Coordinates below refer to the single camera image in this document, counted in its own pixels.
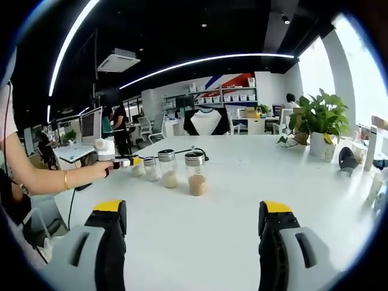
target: shelf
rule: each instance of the shelf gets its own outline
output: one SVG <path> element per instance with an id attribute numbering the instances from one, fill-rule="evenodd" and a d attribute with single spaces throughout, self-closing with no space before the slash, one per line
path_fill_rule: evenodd
<path id="1" fill-rule="evenodd" d="M 224 101 L 224 104 L 228 104 L 228 103 L 257 103 L 257 100 L 254 100 L 254 101 Z"/>
<path id="2" fill-rule="evenodd" d="M 256 87 L 234 87 L 234 88 L 222 88 L 223 91 L 227 90 L 256 90 Z"/>
<path id="3" fill-rule="evenodd" d="M 182 96 L 187 96 L 187 94 L 180 94 L 180 95 L 171 96 L 171 97 L 164 97 L 164 99 L 173 99 L 173 98 L 182 97 Z"/>
<path id="4" fill-rule="evenodd" d="M 222 104 L 221 102 L 217 102 L 217 103 L 200 103 L 200 104 L 194 104 L 194 105 L 213 105 L 213 104 Z"/>
<path id="5" fill-rule="evenodd" d="M 203 94 L 203 93 L 211 93 L 211 92 L 219 92 L 219 89 L 205 90 L 205 91 L 198 91 L 198 92 L 189 92 L 189 95 Z"/>

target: glass jar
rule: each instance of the glass jar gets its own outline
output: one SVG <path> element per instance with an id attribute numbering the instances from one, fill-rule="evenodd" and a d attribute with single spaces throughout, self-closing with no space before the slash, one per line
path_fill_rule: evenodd
<path id="1" fill-rule="evenodd" d="M 144 167 L 145 167 L 145 177 L 150 182 L 155 182 L 159 180 L 159 171 L 156 166 L 156 160 L 153 156 L 149 156 L 144 159 Z"/>
<path id="2" fill-rule="evenodd" d="M 132 176 L 135 178 L 141 177 L 146 173 L 146 170 L 144 168 L 144 161 L 141 160 L 137 165 L 132 166 Z"/>
<path id="3" fill-rule="evenodd" d="M 162 183 L 166 188 L 176 188 L 178 177 L 176 176 L 176 159 L 174 150 L 161 150 L 158 152 L 159 165 L 162 173 Z"/>
<path id="4" fill-rule="evenodd" d="M 201 196 L 207 192 L 205 154 L 193 151 L 185 154 L 186 170 L 189 179 L 190 194 Z"/>

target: dark hair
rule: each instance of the dark hair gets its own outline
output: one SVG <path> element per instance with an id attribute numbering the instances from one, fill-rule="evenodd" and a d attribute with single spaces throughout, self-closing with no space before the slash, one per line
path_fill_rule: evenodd
<path id="1" fill-rule="evenodd" d="M 288 103 L 292 101 L 295 102 L 295 95 L 291 93 L 287 93 L 286 99 Z"/>

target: silver jar lid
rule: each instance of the silver jar lid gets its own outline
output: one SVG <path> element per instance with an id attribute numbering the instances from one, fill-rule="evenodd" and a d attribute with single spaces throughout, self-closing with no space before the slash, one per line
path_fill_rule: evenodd
<path id="1" fill-rule="evenodd" d="M 172 149 L 158 152 L 159 162 L 171 162 L 175 160 L 175 152 Z"/>
<path id="2" fill-rule="evenodd" d="M 205 164 L 205 154 L 200 151 L 186 153 L 184 159 L 189 167 L 198 167 Z"/>
<path id="3" fill-rule="evenodd" d="M 144 158 L 144 165 L 146 167 L 150 167 L 150 166 L 156 165 L 155 158 L 153 156 L 148 156 L 148 157 Z"/>

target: ceiling light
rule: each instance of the ceiling light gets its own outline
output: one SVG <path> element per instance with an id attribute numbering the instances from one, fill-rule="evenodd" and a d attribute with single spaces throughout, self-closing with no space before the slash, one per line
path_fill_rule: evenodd
<path id="1" fill-rule="evenodd" d="M 281 19 L 283 19 L 283 22 L 284 22 L 284 24 L 287 24 L 287 25 L 289 25 L 290 24 L 290 20 L 289 20 L 289 18 L 285 15 L 285 14 L 282 14 L 281 15 Z"/>
<path id="2" fill-rule="evenodd" d="M 53 76 L 51 78 L 50 90 L 48 91 L 48 95 L 50 97 L 53 96 L 56 77 L 58 76 L 59 68 L 60 68 L 61 63 L 63 61 L 63 57 L 65 56 L 66 50 L 68 49 L 73 37 L 75 36 L 75 33 L 77 32 L 77 30 L 79 29 L 81 24 L 84 22 L 85 18 L 88 16 L 88 14 L 96 6 L 96 4 L 98 2 L 99 2 L 99 0 L 90 0 L 89 1 L 89 3 L 85 6 L 85 8 L 82 10 L 82 12 L 78 15 L 76 21 L 74 22 L 69 33 L 67 34 L 65 41 L 63 42 L 63 45 L 61 47 L 61 51 L 59 52 L 58 58 L 56 60 Z"/>
<path id="3" fill-rule="evenodd" d="M 144 79 L 147 79 L 149 77 L 152 77 L 152 76 L 155 76 L 157 74 L 160 74 L 160 73 L 164 73 L 164 72 L 167 72 L 169 70 L 173 70 L 173 69 L 177 69 L 177 68 L 180 68 L 180 67 L 184 67 L 184 66 L 187 66 L 187 65 L 193 65 L 193 64 L 197 64 L 199 62 L 207 62 L 207 61 L 213 61 L 215 59 L 226 59 L 226 58 L 239 58 L 239 57 L 243 57 L 243 56 L 271 56 L 271 57 L 278 57 L 278 58 L 287 58 L 287 59 L 293 59 L 294 56 L 290 56 L 290 55 L 281 55 L 279 53 L 237 53 L 237 54 L 234 54 L 234 55 L 224 55 L 224 56 L 211 56 L 209 58 L 204 58 L 204 59 L 196 59 L 194 61 L 190 61 L 190 62 L 184 62 L 182 64 L 179 64 L 179 65 L 173 65 L 172 67 L 168 67 L 168 68 L 164 68 L 162 70 L 159 70 L 159 71 L 156 71 L 156 72 L 153 72 L 147 76 L 144 76 L 144 77 L 141 77 L 139 79 L 136 79 L 122 87 L 120 87 L 120 90 L 121 89 L 124 89 L 134 83 L 137 83 L 139 81 L 142 81 Z"/>
<path id="4" fill-rule="evenodd" d="M 51 110 L 51 105 L 47 106 L 47 123 L 50 123 L 50 110 Z"/>

